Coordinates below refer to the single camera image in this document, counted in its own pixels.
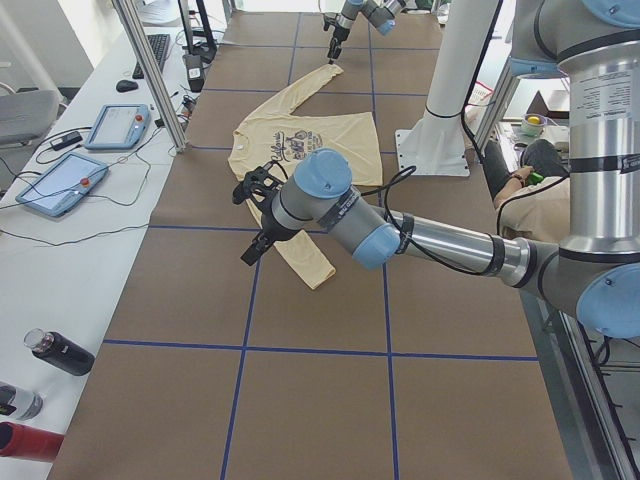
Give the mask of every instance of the cable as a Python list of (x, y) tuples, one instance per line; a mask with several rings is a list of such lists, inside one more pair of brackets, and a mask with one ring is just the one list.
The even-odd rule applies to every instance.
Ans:
[[(91, 177), (93, 177), (95, 175), (98, 175), (99, 173), (102, 173), (105, 170), (110, 169), (114, 165), (122, 164), (122, 163), (126, 162), (132, 155), (136, 155), (140, 160), (142, 160), (143, 162), (145, 162), (148, 165), (148, 168), (147, 168), (147, 171), (145, 173), (143, 181), (142, 181), (142, 183), (140, 185), (140, 188), (138, 189), (138, 193), (136, 194), (136, 197), (134, 198), (134, 200), (131, 201), (131, 202), (119, 202), (117, 200), (114, 200), (114, 199), (112, 199), (110, 197), (106, 197), (106, 196), (101, 196), (101, 198), (108, 199), (108, 200), (112, 201), (113, 203), (118, 204), (118, 205), (122, 205), (122, 206), (131, 206), (138, 200), (138, 198), (140, 197), (140, 194), (142, 192), (142, 188), (144, 187), (144, 184), (146, 183), (146, 180), (148, 178), (149, 170), (151, 169), (151, 164), (149, 162), (147, 162), (146, 160), (142, 159), (138, 155), (138, 152), (142, 148), (144, 148), (146, 145), (148, 145), (149, 142), (151, 142), (151, 140), (153, 140), (153, 138), (160, 132), (160, 130), (161, 130), (160, 128), (156, 128), (153, 131), (153, 133), (151, 134), (151, 136), (144, 143), (140, 144), (134, 151), (128, 153), (125, 156), (122, 156), (122, 157), (118, 158), (115, 162), (106, 165), (104, 168), (100, 168), (100, 169), (96, 170), (95, 172), (93, 172), (91, 175), (89, 175), (87, 177), (87, 178), (90, 179)], [(37, 202), (39, 200), (42, 200), (43, 198), (48, 198), (48, 197), (53, 197), (53, 196), (56, 196), (56, 195), (60, 195), (61, 193), (72, 191), (78, 185), (77, 183), (75, 183), (74, 185), (70, 185), (69, 187), (63, 188), (62, 190), (59, 190), (59, 191), (56, 191), (56, 192), (53, 192), (53, 193), (44, 194), (44, 193), (38, 191), (36, 185), (34, 185), (33, 183), (29, 182), (28, 180), (25, 180), (23, 178), (21, 178), (20, 180), (25, 182), (27, 185), (30, 185), (31, 188), (40, 196), (36, 197), (36, 198), (33, 198), (31, 200), (24, 201), (24, 202), (14, 203), (14, 204), (11, 204), (11, 205), (5, 205), (3, 207), (0, 207), (0, 210), (5, 210), (7, 208), (17, 207), (17, 206), (20, 206), (20, 205), (25, 205), (25, 204), (28, 204), (28, 203)]]
[(33, 149), (33, 151), (35, 152), (36, 150), (38, 150), (42, 144), (48, 140), (52, 140), (54, 138), (57, 138), (61, 135), (64, 135), (65, 133), (69, 133), (69, 132), (73, 132), (76, 130), (91, 130), (93, 127), (78, 127), (78, 128), (70, 128), (68, 130), (63, 130), (61, 132), (58, 133), (54, 133), (53, 135), (49, 135), (48, 137), (44, 138), (43, 140), (40, 141), (40, 143), (38, 143), (38, 145), (36, 145), (36, 147)]
[(53, 148), (52, 148), (52, 147), (47, 147), (47, 148), (45, 148), (44, 150), (41, 150), (41, 151), (40, 151), (40, 153), (38, 153), (38, 154), (36, 155), (35, 161), (36, 161), (36, 163), (37, 163), (38, 165), (49, 165), (49, 164), (51, 164), (51, 163), (54, 163), (54, 162), (56, 162), (56, 161), (60, 160), (60, 159), (61, 159), (62, 157), (64, 157), (67, 153), (72, 152), (72, 151), (73, 151), (73, 150), (75, 150), (76, 148), (80, 148), (80, 147), (82, 147), (82, 145), (75, 145), (73, 148), (70, 148), (69, 150), (66, 150), (66, 151), (62, 152), (62, 153), (61, 153), (60, 155), (58, 155), (57, 157), (54, 157), (54, 158), (52, 158), (52, 159), (50, 159), (50, 160), (40, 161), (40, 155), (42, 155), (42, 154), (43, 154), (43, 153), (45, 153), (45, 152), (50, 152), (50, 151), (52, 151), (52, 150), (53, 150)]
[[(404, 175), (404, 172), (408, 172), (409, 170), (411, 170), (411, 173), (409, 173), (408, 175)], [(409, 178), (414, 172), (416, 171), (416, 167), (415, 166), (411, 166), (411, 167), (407, 167), (404, 168), (402, 170), (400, 170), (398, 172), (398, 174), (403, 174), (400, 175), (396, 180), (394, 180), (393, 178), (389, 181), (389, 183), (387, 183), (386, 185), (383, 185), (381, 187), (375, 188), (373, 190), (369, 190), (368, 192), (364, 192), (361, 193), (360, 196), (361, 197), (367, 197), (369, 195), (375, 195), (376, 193), (380, 193), (380, 192), (384, 192), (388, 189), (390, 189), (391, 187), (393, 187), (394, 185), (397, 185), (400, 182), (404, 182), (407, 178)]]
[(500, 235), (500, 220), (502, 219), (502, 211), (504, 210), (504, 207), (515, 201), (515, 200), (519, 200), (521, 198), (527, 198), (527, 197), (533, 197), (534, 195), (537, 195), (539, 193), (545, 192), (547, 190), (549, 190), (550, 188), (555, 187), (556, 185), (561, 184), (562, 182), (564, 182), (567, 178), (569, 178), (569, 175), (565, 176), (565, 177), (561, 177), (560, 179), (556, 180), (553, 183), (550, 183), (549, 185), (545, 185), (544, 187), (541, 187), (537, 190), (534, 190), (533, 192), (529, 192), (529, 193), (525, 193), (524, 195), (518, 195), (517, 197), (511, 197), (508, 198), (507, 200), (505, 200), (502, 205), (500, 205), (500, 208), (498, 209), (498, 215), (496, 217), (496, 234), (498, 236)]
[(289, 175), (287, 175), (287, 171), (284, 169), (284, 167), (280, 163), (280, 160), (270, 160), (269, 162), (267, 162), (267, 165), (269, 164), (275, 165), (276, 167), (278, 167), (282, 172), (282, 174), (284, 175), (284, 179), (289, 180)]
[(153, 137), (155, 137), (155, 136), (158, 134), (158, 132), (159, 132), (159, 131), (160, 131), (160, 129), (159, 129), (159, 128), (157, 128), (157, 129), (153, 132), (153, 134), (151, 135), (151, 137), (149, 138), (149, 140), (147, 140), (144, 144), (142, 144), (142, 145), (140, 146), (140, 148), (138, 148), (137, 150), (135, 150), (135, 151), (133, 152), (133, 155), (135, 155), (135, 156), (136, 156), (136, 157), (137, 157), (141, 162), (143, 162), (143, 163), (147, 166), (147, 169), (146, 169), (146, 171), (144, 172), (144, 177), (142, 178), (142, 182), (140, 182), (140, 187), (138, 187), (138, 191), (136, 192), (136, 195), (135, 195), (135, 197), (133, 198), (133, 200), (130, 200), (129, 202), (121, 202), (121, 201), (115, 200), (115, 199), (113, 199), (113, 198), (111, 198), (111, 197), (107, 197), (107, 196), (105, 196), (105, 195), (93, 195), (93, 194), (88, 194), (88, 195), (87, 195), (87, 197), (92, 197), (92, 198), (102, 198), (102, 199), (108, 200), (108, 201), (110, 201), (110, 202), (112, 202), (112, 203), (114, 203), (114, 204), (116, 204), (116, 205), (120, 205), (121, 207), (130, 207), (130, 206), (132, 206), (134, 203), (136, 203), (136, 202), (140, 199), (140, 195), (142, 194), (142, 189), (143, 189), (143, 188), (144, 188), (144, 186), (146, 185), (147, 180), (148, 180), (148, 178), (149, 178), (149, 173), (151, 172), (151, 163), (149, 163), (147, 160), (145, 160), (144, 158), (142, 158), (138, 152), (140, 151), (140, 149), (141, 149), (142, 147), (144, 147), (145, 145), (147, 145), (147, 144), (148, 144), (148, 143), (153, 139)]
[[(489, 26), (489, 30), (487, 32), (486, 37), (484, 38), (484, 44), (482, 45), (480, 58), (478, 59), (478, 63), (476, 63), (476, 70), (473, 73), (471, 83), (469, 84), (469, 89), (467, 90), (467, 96), (464, 99), (465, 104), (469, 103), (469, 100), (473, 95), (473, 89), (475, 87), (476, 81), (478, 80), (478, 75), (480, 74), (480, 69), (482, 68), (482, 62), (484, 61), (484, 58), (487, 55), (487, 50), (489, 50), (489, 44), (491, 43), (493, 31), (495, 30), (496, 23), (498, 22), (498, 16), (500, 15), (500, 10), (502, 10), (502, 4), (503, 4), (503, 1), (500, 0), (496, 6), (496, 10), (493, 14), (493, 18), (491, 19), (491, 25)], [(473, 145), (473, 149), (475, 150), (476, 155), (478, 156), (478, 160), (480, 160), (480, 163), (484, 163), (484, 156), (482, 155), (482, 151), (480, 150), (480, 146), (478, 145), (478, 142), (476, 142), (476, 136), (471, 131), (471, 128), (469, 128), (469, 125), (467, 124), (467, 120), (464, 118), (464, 109), (460, 115), (460, 123), (462, 124), (462, 129), (467, 134), (467, 137), (469, 137), (469, 140), (471, 141), (471, 145)]]
[(448, 269), (453, 270), (455, 272), (464, 273), (465, 275), (472, 275), (472, 276), (483, 276), (483, 275), (486, 275), (491, 269), (491, 262), (489, 263), (489, 265), (487, 265), (487, 268), (485, 268), (481, 272), (476, 272), (474, 270), (467, 270), (466, 268), (457, 267), (457, 266), (449, 263), (447, 260), (445, 260), (445, 259), (441, 258), (440, 256), (436, 255), (435, 253), (430, 252), (429, 250), (427, 250), (422, 245), (418, 244), (413, 238), (409, 237), (406, 233), (404, 233), (402, 231), (402, 227), (398, 224), (396, 219), (393, 217), (393, 213), (391, 212), (391, 209), (389, 208), (389, 192), (391, 191), (391, 187), (392, 186), (397, 185), (398, 183), (400, 183), (400, 182), (406, 180), (407, 178), (409, 178), (416, 171), (416, 168), (417, 167), (415, 165), (412, 165), (410, 167), (407, 167), (407, 168), (404, 168), (404, 169), (400, 170), (398, 173), (396, 173), (391, 178), (389, 183), (384, 187), (384, 192), (385, 192), (384, 193), (384, 210), (385, 210), (385, 214), (386, 214), (387, 219), (398, 230), (398, 232), (399, 232), (399, 234), (401, 236), (404, 236), (407, 240), (409, 240), (409, 243), (411, 243), (411, 245), (413, 245), (420, 252), (422, 252), (424, 255), (426, 255), (427, 257), (429, 257), (431, 260), (435, 261), (436, 263), (439, 263), (440, 265), (443, 265), (444, 267), (447, 267)]
[(623, 338), (623, 341), (630, 343), (631, 345), (633, 345), (636, 348), (640, 348), (640, 344), (637, 344), (636, 342), (632, 342), (631, 340), (627, 339), (627, 338)]
[(72, 245), (72, 244), (76, 244), (76, 243), (80, 243), (80, 242), (85, 242), (87, 240), (91, 240), (92, 238), (96, 238), (96, 237), (102, 237), (102, 236), (105, 236), (105, 235), (112, 235), (114, 233), (126, 232), (128, 230), (137, 230), (137, 229), (145, 228), (145, 227), (148, 227), (148, 226), (149, 226), (149, 224), (145, 223), (144, 225), (133, 225), (133, 226), (128, 226), (128, 227), (122, 227), (122, 228), (119, 228), (118, 230), (110, 230), (110, 231), (98, 232), (98, 233), (94, 233), (93, 235), (89, 235), (87, 237), (78, 238), (76, 240), (67, 240), (67, 241), (60, 242), (60, 243), (53, 243), (53, 242), (49, 242), (47, 240), (42, 240), (40, 238), (29, 237), (27, 235), (18, 235), (16, 233), (11, 233), (11, 232), (8, 232), (7, 230), (1, 229), (1, 228), (0, 228), (0, 233), (4, 233), (5, 235), (9, 235), (10, 237), (14, 237), (14, 238), (20, 238), (20, 239), (23, 239), (23, 240), (30, 240), (32, 242), (43, 243), (43, 244), (48, 245), (50, 247), (61, 247), (63, 245)]
[(13, 176), (13, 179), (15, 180), (16, 178), (18, 178), (18, 174), (15, 173), (13, 170), (11, 170), (11, 167), (9, 166), (9, 164), (5, 161), (4, 158), (0, 157), (0, 161), (4, 164), (4, 168), (7, 169), (7, 171)]
[[(600, 345), (598, 350), (596, 350), (595, 353), (593, 354), (594, 360), (597, 362), (598, 367), (604, 367), (609, 361), (609, 358), (611, 358), (611, 346), (609, 345), (610, 341), (611, 341), (611, 337), (607, 337), (605, 335), (604, 342), (602, 342), (602, 345)], [(598, 360), (600, 358), (600, 354), (603, 351), (604, 351), (603, 359)]]

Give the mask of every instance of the keyboard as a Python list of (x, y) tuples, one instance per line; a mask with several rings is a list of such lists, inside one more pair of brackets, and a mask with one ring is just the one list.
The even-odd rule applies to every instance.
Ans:
[[(153, 54), (158, 62), (158, 67), (160, 67), (160, 71), (162, 72), (164, 62), (167, 57), (167, 51), (169, 50), (171, 36), (168, 33), (157, 33), (154, 35), (147, 35), (147, 39), (149, 40), (151, 50), (153, 50)], [(140, 67), (139, 62), (136, 63), (136, 68), (133, 70), (132, 76), (137, 80), (144, 78), (144, 73), (142, 73), (142, 67)]]

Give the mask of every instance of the chair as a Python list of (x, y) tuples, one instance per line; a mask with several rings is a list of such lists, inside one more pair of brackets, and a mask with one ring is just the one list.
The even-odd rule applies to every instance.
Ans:
[(27, 145), (44, 136), (58, 115), (58, 96), (53, 90), (16, 93), (0, 83), (9, 95), (0, 96), (0, 146)]
[[(8, 62), (0, 62), (0, 67), (9, 65)], [(58, 104), (58, 94), (53, 90), (16, 93), (9, 85), (0, 82), (0, 198), (16, 178), (16, 172), (24, 168), (37, 141), (45, 138), (64, 107)]]

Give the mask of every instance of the white pole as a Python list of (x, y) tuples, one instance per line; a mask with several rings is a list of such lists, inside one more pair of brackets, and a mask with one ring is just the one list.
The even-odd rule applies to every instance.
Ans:
[(424, 116), (412, 130), (396, 131), (401, 168), (415, 165), (416, 175), (469, 175), (457, 114), (464, 107), (499, 3), (500, 0), (451, 3)]
[(2, 3), (0, 3), (0, 36), (9, 45), (13, 54), (27, 71), (31, 80), (33, 80), (33, 83), (41, 90), (53, 90), (58, 96), (58, 102), (62, 102), (64, 98), (58, 90), (58, 86), (45, 70), (27, 39), (24, 38)]

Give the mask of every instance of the person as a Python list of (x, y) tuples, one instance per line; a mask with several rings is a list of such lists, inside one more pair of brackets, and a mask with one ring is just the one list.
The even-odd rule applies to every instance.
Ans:
[[(559, 243), (569, 235), (569, 172), (551, 143), (543, 139), (531, 143), (522, 154), (521, 167), (510, 172), (500, 147), (490, 141), (483, 170), (498, 212), (500, 236)], [(544, 180), (527, 185), (534, 171)]]

